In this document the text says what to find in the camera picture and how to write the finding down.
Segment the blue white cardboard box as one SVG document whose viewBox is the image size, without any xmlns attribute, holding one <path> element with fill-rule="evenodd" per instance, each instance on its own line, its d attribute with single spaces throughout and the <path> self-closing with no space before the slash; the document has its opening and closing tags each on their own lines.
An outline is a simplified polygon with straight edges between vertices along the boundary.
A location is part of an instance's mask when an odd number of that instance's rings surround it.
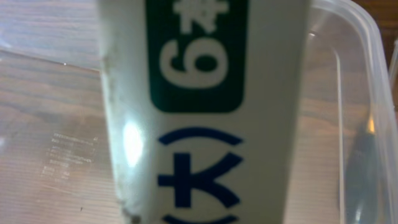
<svg viewBox="0 0 398 224">
<path fill-rule="evenodd" d="M 310 1 L 96 7 L 123 223 L 282 223 Z"/>
</svg>

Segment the clear plastic container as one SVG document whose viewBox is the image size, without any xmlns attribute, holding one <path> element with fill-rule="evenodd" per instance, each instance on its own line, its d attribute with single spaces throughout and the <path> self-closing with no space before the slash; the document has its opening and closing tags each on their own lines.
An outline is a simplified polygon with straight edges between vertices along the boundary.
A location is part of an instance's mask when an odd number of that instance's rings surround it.
<svg viewBox="0 0 398 224">
<path fill-rule="evenodd" d="M 97 1 L 1 2 L 1 222 L 123 223 Z M 397 222 L 397 126 L 381 36 L 353 1 L 310 1 L 282 223 L 346 223 L 345 168 L 371 115 L 376 223 Z"/>
</svg>

